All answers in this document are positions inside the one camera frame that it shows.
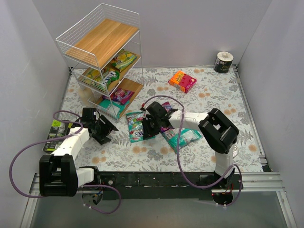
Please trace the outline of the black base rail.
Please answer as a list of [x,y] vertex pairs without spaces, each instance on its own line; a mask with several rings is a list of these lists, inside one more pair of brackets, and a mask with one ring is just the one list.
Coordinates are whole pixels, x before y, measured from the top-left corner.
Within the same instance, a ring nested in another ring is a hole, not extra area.
[[97,183],[106,187],[84,186],[84,193],[102,195],[103,200],[117,200],[117,193],[109,189],[117,189],[122,199],[199,199],[213,200],[213,194],[229,196],[232,191],[239,190],[240,175],[235,173],[229,180],[208,189],[198,189],[189,185],[180,172],[110,172],[99,171]]

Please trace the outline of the metal tin can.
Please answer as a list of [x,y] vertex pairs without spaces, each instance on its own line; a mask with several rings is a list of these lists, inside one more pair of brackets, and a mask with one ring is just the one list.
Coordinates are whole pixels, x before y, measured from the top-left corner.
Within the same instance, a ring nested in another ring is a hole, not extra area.
[[239,153],[239,149],[238,149],[238,147],[235,145],[235,146],[234,146],[234,149],[233,149],[233,158],[237,157],[238,153]]

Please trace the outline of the black green product box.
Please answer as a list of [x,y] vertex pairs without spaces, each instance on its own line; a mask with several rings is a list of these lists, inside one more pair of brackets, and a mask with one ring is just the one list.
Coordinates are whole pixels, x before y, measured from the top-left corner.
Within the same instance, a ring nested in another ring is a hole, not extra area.
[[45,143],[43,151],[47,154],[54,152],[64,141],[64,139],[59,140],[58,138],[68,135],[71,126],[71,123],[62,123],[60,121],[53,120],[47,137],[48,141]]

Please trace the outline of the cream liquid bottle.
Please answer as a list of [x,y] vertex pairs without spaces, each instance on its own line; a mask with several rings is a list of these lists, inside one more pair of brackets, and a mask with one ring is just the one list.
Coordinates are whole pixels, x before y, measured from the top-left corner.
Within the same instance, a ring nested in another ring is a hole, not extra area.
[[90,88],[84,88],[78,90],[79,97],[83,103],[87,103],[88,99],[92,96],[92,90]]

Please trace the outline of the teal Fox's fruit candy bag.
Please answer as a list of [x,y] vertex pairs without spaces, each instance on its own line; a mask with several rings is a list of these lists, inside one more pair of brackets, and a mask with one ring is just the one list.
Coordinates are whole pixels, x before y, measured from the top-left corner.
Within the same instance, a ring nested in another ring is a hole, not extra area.
[[145,112],[132,112],[126,114],[131,143],[140,142],[143,140],[142,120],[144,118],[145,118]]

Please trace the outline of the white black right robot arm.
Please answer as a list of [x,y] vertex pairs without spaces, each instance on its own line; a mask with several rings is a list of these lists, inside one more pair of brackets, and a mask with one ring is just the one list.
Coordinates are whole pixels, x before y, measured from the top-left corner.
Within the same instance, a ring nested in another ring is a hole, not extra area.
[[178,167],[190,186],[208,189],[220,182],[229,183],[235,172],[233,150],[239,130],[219,109],[213,108],[208,113],[189,113],[185,112],[184,107],[181,110],[166,111],[158,102],[152,102],[145,110],[148,114],[142,119],[144,139],[158,135],[161,128],[171,127],[179,130],[177,137],[177,144],[179,144],[182,129],[197,130],[202,133],[210,148],[215,152],[215,181],[207,186],[199,186],[192,183],[183,172],[179,158],[179,146],[177,146]]

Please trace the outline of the teal mint candy bag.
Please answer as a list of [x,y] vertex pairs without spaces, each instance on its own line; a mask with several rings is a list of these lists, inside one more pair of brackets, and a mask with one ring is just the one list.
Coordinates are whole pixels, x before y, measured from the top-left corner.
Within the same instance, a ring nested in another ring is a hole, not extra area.
[[98,104],[98,107],[101,111],[117,119],[129,103],[130,101],[127,101],[125,104],[122,104],[121,102],[110,101],[105,99]]
[[187,146],[189,143],[194,142],[202,137],[197,130],[182,129],[180,133],[179,145],[177,145],[179,129],[174,129],[175,135],[171,138],[165,138],[169,146],[176,152],[177,148],[181,149]]

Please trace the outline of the red orange candy box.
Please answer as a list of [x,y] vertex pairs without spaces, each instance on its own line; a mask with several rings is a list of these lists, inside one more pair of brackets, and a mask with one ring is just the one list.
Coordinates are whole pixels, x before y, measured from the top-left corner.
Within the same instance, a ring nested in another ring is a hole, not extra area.
[[168,81],[170,85],[186,94],[193,88],[196,82],[195,78],[182,71],[177,71]]

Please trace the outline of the green yellow Fox's candy bag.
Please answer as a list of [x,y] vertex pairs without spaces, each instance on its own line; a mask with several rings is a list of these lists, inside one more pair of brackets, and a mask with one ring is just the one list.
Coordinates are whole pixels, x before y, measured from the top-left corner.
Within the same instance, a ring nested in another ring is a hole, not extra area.
[[110,61],[110,64],[120,72],[125,70],[133,61],[137,58],[137,56],[127,50],[121,49],[117,55]]
[[119,79],[120,73],[110,67],[104,67],[101,71],[88,68],[78,79],[93,89],[106,92],[109,85]]

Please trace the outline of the floral patterned table mat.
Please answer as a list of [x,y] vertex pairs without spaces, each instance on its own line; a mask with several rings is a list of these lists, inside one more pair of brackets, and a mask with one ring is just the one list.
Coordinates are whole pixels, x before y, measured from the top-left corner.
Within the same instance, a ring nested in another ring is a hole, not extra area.
[[[219,74],[212,68],[183,68],[197,82],[187,93],[174,88],[169,79],[176,68],[134,68],[128,79],[143,83],[143,88],[130,104],[128,112],[138,112],[144,101],[169,102],[173,108],[185,107],[187,112],[202,113],[213,108],[222,111],[239,129],[238,155],[234,162],[242,172],[261,172],[260,147],[249,119],[233,70]],[[215,169],[216,157],[205,139],[201,138],[182,148],[178,154],[162,135],[131,142],[126,117],[115,124],[111,141],[100,145],[90,139],[75,159],[76,167],[93,165],[101,171],[198,171]]]

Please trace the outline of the purple Fox's berries candy bag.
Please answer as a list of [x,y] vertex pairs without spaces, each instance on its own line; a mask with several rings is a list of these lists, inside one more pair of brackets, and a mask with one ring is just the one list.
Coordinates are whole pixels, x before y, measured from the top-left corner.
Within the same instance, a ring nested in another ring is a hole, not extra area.
[[122,105],[124,105],[131,99],[133,94],[134,94],[133,91],[118,88],[110,95],[110,97],[102,96],[102,98],[107,100],[112,100],[114,102],[120,102]]
[[[162,104],[162,107],[165,108],[165,110],[168,112],[171,110],[171,105],[169,102],[165,102]],[[176,133],[173,129],[173,127],[162,127],[161,128],[161,134],[165,138],[171,138],[173,137]]]

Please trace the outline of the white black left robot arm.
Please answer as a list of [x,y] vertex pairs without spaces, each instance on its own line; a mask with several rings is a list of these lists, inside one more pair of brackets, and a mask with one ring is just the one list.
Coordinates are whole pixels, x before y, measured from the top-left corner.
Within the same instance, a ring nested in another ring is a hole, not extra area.
[[109,134],[117,127],[95,108],[83,108],[75,121],[65,120],[69,133],[61,136],[62,143],[50,155],[39,161],[39,191],[43,197],[74,196],[79,187],[88,184],[98,188],[101,179],[96,166],[76,168],[75,159],[90,139],[100,145],[110,142]]

